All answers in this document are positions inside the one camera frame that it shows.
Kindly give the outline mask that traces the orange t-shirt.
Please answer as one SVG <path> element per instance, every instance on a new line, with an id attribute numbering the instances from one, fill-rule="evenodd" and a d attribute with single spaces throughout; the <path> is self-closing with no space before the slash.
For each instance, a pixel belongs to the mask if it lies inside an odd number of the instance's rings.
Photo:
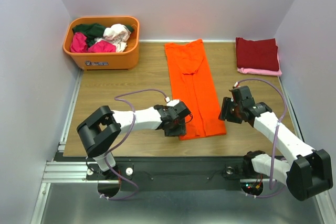
<path id="1" fill-rule="evenodd" d="M 165 44 L 172 96 L 183 101 L 193 119 L 186 124 L 181 141 L 225 135 L 225 123 L 218 119 L 219 105 L 203 41 Z"/>

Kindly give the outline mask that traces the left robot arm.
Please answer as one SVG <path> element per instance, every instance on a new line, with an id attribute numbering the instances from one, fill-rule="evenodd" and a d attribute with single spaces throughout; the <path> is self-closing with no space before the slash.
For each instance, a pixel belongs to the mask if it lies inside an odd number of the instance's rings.
<path id="1" fill-rule="evenodd" d="M 116 111 L 104 105 L 77 126 L 77 133 L 87 157 L 97 163 L 98 174 L 110 179 L 117 172 L 110 147 L 120 134 L 125 134 L 123 141 L 140 130 L 163 130 L 166 137 L 185 136 L 186 124 L 192 119 L 191 111 L 180 100 L 137 111 Z"/>

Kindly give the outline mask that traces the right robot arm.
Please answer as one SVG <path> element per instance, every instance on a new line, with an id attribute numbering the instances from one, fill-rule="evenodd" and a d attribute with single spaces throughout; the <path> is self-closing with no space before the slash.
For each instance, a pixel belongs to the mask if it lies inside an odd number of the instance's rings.
<path id="1" fill-rule="evenodd" d="M 248 86 L 236 83 L 231 97 L 223 99 L 219 119 L 251 127 L 272 142 L 284 159 L 263 151 L 248 152 L 241 170 L 253 177 L 263 174 L 285 185 L 299 201 L 304 201 L 333 187 L 331 157 L 327 151 L 315 150 L 293 134 L 265 103 L 256 103 Z"/>

